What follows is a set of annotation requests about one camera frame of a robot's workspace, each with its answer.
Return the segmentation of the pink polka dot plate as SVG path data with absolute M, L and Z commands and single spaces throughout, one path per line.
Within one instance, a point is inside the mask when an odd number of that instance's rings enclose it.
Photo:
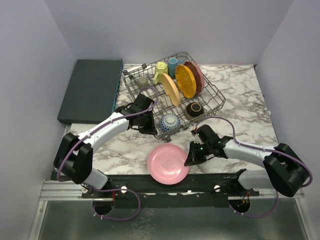
M 196 82 L 195 95 L 199 95 L 205 87 L 204 75 L 202 73 L 202 70 L 194 61 L 185 61 L 184 65 L 191 70 Z

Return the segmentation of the small grey-brown cup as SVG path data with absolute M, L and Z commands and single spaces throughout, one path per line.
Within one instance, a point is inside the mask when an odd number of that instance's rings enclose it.
M 148 78 L 146 76 L 140 76 L 136 83 L 140 90 L 149 86 Z

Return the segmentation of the yellow plate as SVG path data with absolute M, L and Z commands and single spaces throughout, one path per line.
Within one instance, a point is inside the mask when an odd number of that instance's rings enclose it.
M 196 94 L 196 80 L 192 71 L 185 65 L 179 64 L 175 68 L 175 78 L 179 89 L 185 98 L 191 99 Z

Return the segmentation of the plain pink round plate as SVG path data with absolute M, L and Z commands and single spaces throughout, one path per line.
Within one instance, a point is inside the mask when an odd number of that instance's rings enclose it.
M 149 174 L 158 183 L 175 185 L 185 179 L 189 166 L 184 166 L 187 153 L 179 146 L 163 143 L 156 146 L 148 155 Z

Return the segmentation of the red and blue patterned bowl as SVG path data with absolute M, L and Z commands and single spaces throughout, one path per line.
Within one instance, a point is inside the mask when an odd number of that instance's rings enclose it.
M 168 132 L 181 125 L 181 121 L 176 114 L 164 114 L 159 123 L 159 127 L 163 132 Z

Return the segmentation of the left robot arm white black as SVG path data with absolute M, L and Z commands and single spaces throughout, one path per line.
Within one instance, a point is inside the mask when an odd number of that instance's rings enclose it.
M 58 148 L 53 165 L 57 169 L 59 182 L 71 180 L 73 183 L 89 185 L 101 198 L 111 191 L 108 177 L 93 167 L 93 155 L 105 143 L 129 129 L 145 135 L 157 135 L 153 118 L 153 107 L 157 100 L 152 100 L 139 93 L 135 100 L 119 106 L 103 122 L 93 128 L 75 135 L 64 135 Z

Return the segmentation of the tan orange round plate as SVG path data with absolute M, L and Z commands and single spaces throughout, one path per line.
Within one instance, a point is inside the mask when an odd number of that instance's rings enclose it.
M 181 103 L 181 98 L 178 88 L 173 79 L 167 73 L 162 73 L 160 75 L 160 80 L 166 95 L 170 98 L 171 103 L 175 107 L 179 106 Z

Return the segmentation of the dark patterned bowl cream inside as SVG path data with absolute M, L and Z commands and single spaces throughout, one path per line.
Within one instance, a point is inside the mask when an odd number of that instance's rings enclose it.
M 184 115 L 188 120 L 192 120 L 204 114 L 204 108 L 197 102 L 189 103 L 184 109 Z

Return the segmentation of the cream mug yellow handle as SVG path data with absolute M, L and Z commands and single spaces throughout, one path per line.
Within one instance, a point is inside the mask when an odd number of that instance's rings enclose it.
M 160 75 L 163 73 L 168 73 L 168 65 L 164 61 L 159 61 L 155 65 L 153 84 L 161 83 Z

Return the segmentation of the grey wire dish rack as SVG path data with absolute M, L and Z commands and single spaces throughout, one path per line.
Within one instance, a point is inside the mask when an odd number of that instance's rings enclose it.
M 170 94 L 164 89 L 161 83 L 154 83 L 153 79 L 156 74 L 156 64 L 158 62 L 168 63 L 170 58 L 176 58 L 179 63 L 193 62 L 194 59 L 187 52 L 178 52 L 169 55 L 165 58 L 156 60 L 151 63 L 143 63 L 135 69 L 127 70 L 122 72 L 122 78 L 125 87 L 128 90 L 132 99 L 135 99 L 140 89 L 138 87 L 138 80 L 140 77 L 146 78 L 148 85 L 158 92 L 157 104 L 153 108 L 153 119 L 154 125 L 157 130 L 156 139 L 160 139 L 166 142 L 171 140 L 171 136 L 177 134 L 182 130 L 187 130 L 190 125 L 198 122 L 200 119 L 205 117 L 213 116 L 220 110 L 225 102 L 226 98 L 223 96 L 221 91 L 211 83 L 208 78 L 204 75 L 204 89 L 201 93 L 196 94 L 193 98 L 186 98 L 177 86 L 177 92 L 179 94 Z M 185 115 L 185 109 L 188 104 L 198 103 L 202 106 L 204 113 L 194 119 L 188 119 Z M 161 118 L 166 114 L 172 114 L 177 116 L 179 120 L 178 126 L 173 127 L 170 130 L 164 131 L 161 128 Z

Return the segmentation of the blue mug white inside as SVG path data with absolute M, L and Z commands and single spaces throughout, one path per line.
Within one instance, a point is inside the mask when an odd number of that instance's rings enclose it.
M 178 60 L 175 57 L 171 57 L 168 59 L 167 63 L 167 68 L 168 68 L 168 75 L 172 78 L 175 79 L 175 73 L 176 73 L 176 67 L 180 64 L 184 64 L 184 61 Z

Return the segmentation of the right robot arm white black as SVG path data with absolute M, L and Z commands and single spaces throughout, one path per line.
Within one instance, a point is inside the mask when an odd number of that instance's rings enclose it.
M 241 160 L 259 166 L 260 170 L 240 170 L 230 183 L 230 191 L 241 196 L 247 190 L 275 189 L 286 197 L 293 197 L 302 188 L 310 173 L 295 152 L 286 144 L 264 148 L 236 142 L 234 137 L 219 137 L 205 124 L 192 131 L 184 166 L 202 164 L 212 158 Z

